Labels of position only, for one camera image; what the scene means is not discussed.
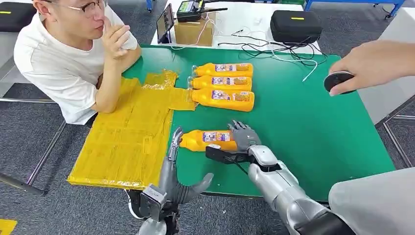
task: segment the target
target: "bottle label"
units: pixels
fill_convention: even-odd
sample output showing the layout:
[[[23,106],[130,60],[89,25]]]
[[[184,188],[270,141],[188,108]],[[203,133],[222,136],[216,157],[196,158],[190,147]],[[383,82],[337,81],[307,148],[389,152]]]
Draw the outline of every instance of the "bottle label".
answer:
[[[217,72],[236,71],[236,64],[219,64],[215,65]]]
[[[234,101],[249,101],[249,93],[248,92],[239,92],[239,93],[232,93],[228,95],[224,91],[214,90],[212,91],[212,99],[224,99],[224,100],[234,100]]]
[[[212,85],[247,85],[246,77],[212,77]]]
[[[203,133],[203,142],[231,141],[230,133],[220,133],[216,131],[206,131]]]
[[[214,90],[212,91],[212,99],[231,100],[231,97],[223,91]]]
[[[232,98],[235,101],[249,101],[250,100],[248,92],[233,93]]]

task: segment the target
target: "gray carpet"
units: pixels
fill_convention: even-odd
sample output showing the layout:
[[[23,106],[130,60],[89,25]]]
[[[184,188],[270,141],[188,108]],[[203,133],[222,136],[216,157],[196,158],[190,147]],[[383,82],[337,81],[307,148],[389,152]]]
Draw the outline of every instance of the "gray carpet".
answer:
[[[165,0],[153,2],[153,13],[143,0],[117,0],[110,5],[140,43],[149,44]],[[381,7],[371,4],[314,3],[324,26],[319,41],[325,53],[346,55],[353,47],[377,39],[387,27]],[[15,84],[6,94],[14,98],[44,98],[32,85]],[[410,105],[402,113],[415,114]],[[25,180],[58,129],[62,116],[53,104],[0,102],[0,172]],[[415,122],[392,121],[391,128],[415,164]],[[66,182],[89,129],[67,125],[35,186],[45,197],[24,193],[0,183],[0,218],[16,219],[14,235],[134,235],[140,221],[127,208],[119,189],[71,186]],[[378,129],[396,168],[404,166],[383,128]],[[279,217],[262,200],[200,196],[181,207],[182,235],[286,235]]]

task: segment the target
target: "yellow bottle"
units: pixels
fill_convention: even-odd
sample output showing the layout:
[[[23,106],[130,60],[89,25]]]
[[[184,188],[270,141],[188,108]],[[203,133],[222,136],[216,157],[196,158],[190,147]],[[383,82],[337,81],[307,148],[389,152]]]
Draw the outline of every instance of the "yellow bottle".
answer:
[[[201,105],[249,112],[254,107],[254,93],[238,90],[204,88],[192,91],[192,100]]]
[[[210,75],[210,76],[246,76],[252,77],[254,67],[252,64],[212,64],[207,63],[196,67],[194,70],[196,75]]]
[[[214,89],[230,89],[251,91],[252,78],[251,77],[212,77],[201,76],[195,77],[190,81],[193,89],[214,88]]]
[[[182,136],[180,147],[191,151],[204,152],[209,144],[217,144],[222,150],[236,150],[236,142],[233,141],[230,131],[201,131],[194,130]]]

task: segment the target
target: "glasses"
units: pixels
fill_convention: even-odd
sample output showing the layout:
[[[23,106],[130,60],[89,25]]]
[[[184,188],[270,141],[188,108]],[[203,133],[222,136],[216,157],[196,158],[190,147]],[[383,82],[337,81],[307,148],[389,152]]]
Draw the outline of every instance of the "glasses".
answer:
[[[61,4],[55,3],[51,0],[43,0],[43,1],[55,4],[55,5],[58,5],[58,6],[63,6],[63,7],[69,8],[69,9],[82,11],[83,14],[85,15],[85,17],[87,17],[87,18],[90,18],[94,15],[97,5],[99,6],[99,8],[101,10],[104,10],[105,7],[108,5],[107,0],[98,0],[98,2],[92,1],[92,2],[87,3],[87,4],[85,4],[81,7],[61,5]]]

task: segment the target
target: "black bag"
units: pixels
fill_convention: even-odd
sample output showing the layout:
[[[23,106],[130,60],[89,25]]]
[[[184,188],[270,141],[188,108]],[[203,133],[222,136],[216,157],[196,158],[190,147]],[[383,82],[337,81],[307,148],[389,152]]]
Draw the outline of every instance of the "black bag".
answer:
[[[276,42],[313,43],[319,39],[322,26],[311,11],[275,11],[271,17],[271,33]]]
[[[31,3],[0,3],[0,32],[17,33],[30,24],[36,9]]]

